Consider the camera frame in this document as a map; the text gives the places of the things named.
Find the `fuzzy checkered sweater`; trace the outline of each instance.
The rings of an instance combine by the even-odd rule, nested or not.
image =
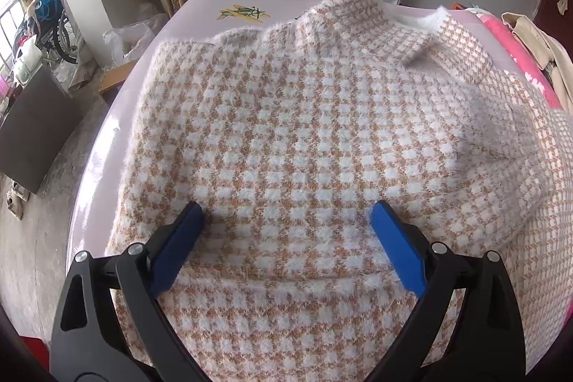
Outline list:
[[[204,232],[160,303],[204,371],[362,381],[415,304],[370,226],[386,199],[431,241],[500,252],[529,368],[571,291],[572,161],[567,116],[443,9],[399,23],[379,0],[326,0],[267,31],[158,47],[108,253],[196,200]]]

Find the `concrete floor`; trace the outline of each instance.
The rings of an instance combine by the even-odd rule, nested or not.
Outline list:
[[[0,183],[0,302],[20,335],[51,340],[65,279],[68,230],[81,176],[108,106],[97,95],[101,71],[73,94],[83,120],[56,156],[42,186],[17,220]]]

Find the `beige garment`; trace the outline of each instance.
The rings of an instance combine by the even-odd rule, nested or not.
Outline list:
[[[401,20],[380,0],[326,0],[264,32],[158,47],[107,253],[200,203],[204,231],[159,302],[214,381],[364,380],[415,304],[370,225],[379,199],[456,252],[499,251],[528,368],[563,325],[571,120],[445,10]]]
[[[549,74],[553,89],[563,108],[573,116],[573,62],[565,48],[525,15],[505,12],[501,19],[512,28],[514,35],[531,52],[540,70],[544,70],[551,61],[555,61],[555,66]]]

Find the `box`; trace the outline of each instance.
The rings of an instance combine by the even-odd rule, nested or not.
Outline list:
[[[109,106],[117,96],[123,82],[130,76],[131,70],[134,68],[136,63],[137,61],[132,61],[127,64],[120,65],[119,67],[111,69],[104,75],[98,92]]]

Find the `wheel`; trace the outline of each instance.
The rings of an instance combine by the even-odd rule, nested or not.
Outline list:
[[[76,36],[65,11],[62,12],[58,24],[52,30],[52,39],[56,51],[63,60],[71,64],[77,63]]]

